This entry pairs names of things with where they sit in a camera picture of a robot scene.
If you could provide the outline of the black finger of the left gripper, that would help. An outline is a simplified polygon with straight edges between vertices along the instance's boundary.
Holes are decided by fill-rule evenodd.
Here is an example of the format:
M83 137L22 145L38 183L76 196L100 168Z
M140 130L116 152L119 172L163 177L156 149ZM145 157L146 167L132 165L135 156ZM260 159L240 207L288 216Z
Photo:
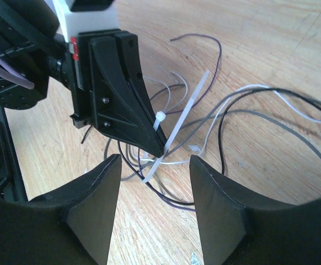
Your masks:
M141 70L138 37L115 31L89 41L93 125L103 135L161 157L167 138Z

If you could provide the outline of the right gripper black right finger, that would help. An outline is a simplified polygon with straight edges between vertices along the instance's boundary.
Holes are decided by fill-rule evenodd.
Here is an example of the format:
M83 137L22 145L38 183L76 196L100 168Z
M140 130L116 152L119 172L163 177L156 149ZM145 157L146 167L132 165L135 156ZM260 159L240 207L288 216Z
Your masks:
M321 264L321 198L292 205L190 159L205 264Z

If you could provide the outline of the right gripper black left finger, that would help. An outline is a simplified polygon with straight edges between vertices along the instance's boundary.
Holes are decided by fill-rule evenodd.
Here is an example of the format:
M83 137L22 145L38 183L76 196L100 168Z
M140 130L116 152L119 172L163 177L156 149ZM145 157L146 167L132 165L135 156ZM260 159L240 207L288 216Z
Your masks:
M29 202L0 199L0 264L107 264L121 157Z

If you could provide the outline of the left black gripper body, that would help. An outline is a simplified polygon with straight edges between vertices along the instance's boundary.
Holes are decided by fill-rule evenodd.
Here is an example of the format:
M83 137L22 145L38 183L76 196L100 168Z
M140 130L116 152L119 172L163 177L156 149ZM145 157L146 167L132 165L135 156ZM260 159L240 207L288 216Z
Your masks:
M73 125L78 129L87 125L91 125L97 130L106 130L111 127L109 119L104 120L101 127L97 125L92 93L89 42L94 38L113 36L114 34L114 31L90 31L75 34L69 38L69 57L71 58L71 70L73 71L73 77L69 85L74 111L71 118Z

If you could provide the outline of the white zip tie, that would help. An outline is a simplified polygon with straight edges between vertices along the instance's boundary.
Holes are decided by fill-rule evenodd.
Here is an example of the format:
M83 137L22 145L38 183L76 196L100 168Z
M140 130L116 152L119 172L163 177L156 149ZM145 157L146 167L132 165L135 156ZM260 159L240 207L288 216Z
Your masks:
M175 137L177 136L177 134L180 130L180 127L182 126L183 122L185 121L186 117L188 116L189 112L191 111L192 106L194 105L197 96L201 92L201 90L202 90L202 88L208 78L209 73L210 73L209 70L206 70L204 72L204 74L202 75L199 83L197 84L195 90L193 91L187 104L185 105L184 110L181 112L181 115L180 115L179 119L177 120L177 122L174 126L174 129L172 130L171 134L169 135L167 142L164 145L164 154L155 160L152 168L150 169L148 175L144 178L142 183L148 183L152 179L155 171L157 170L157 168L159 167L159 165L163 161L165 155L168 153L168 150L169 150L170 146L172 145Z

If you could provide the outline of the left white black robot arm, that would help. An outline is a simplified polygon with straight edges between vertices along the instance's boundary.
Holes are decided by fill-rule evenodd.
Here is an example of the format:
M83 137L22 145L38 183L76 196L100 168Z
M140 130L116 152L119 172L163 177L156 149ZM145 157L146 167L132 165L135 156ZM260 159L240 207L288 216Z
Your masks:
M0 106L36 106L51 78L71 92L75 127L163 154L138 37L120 29L113 1L0 1Z

